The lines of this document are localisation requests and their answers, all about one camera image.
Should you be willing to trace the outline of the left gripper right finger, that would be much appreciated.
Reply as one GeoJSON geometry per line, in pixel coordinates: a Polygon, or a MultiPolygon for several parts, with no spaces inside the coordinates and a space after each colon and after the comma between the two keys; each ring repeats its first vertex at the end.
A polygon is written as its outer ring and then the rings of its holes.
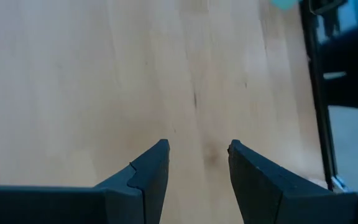
{"type": "Polygon", "coordinates": [[[244,223],[358,224],[358,192],[334,193],[232,140],[231,184],[244,223]]]}

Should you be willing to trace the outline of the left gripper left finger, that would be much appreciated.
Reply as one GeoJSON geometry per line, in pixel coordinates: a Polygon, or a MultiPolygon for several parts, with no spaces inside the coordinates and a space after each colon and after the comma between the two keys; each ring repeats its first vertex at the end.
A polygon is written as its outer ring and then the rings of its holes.
{"type": "Polygon", "coordinates": [[[0,185],[0,223],[159,223],[169,152],[161,139],[94,187],[0,185]]]}

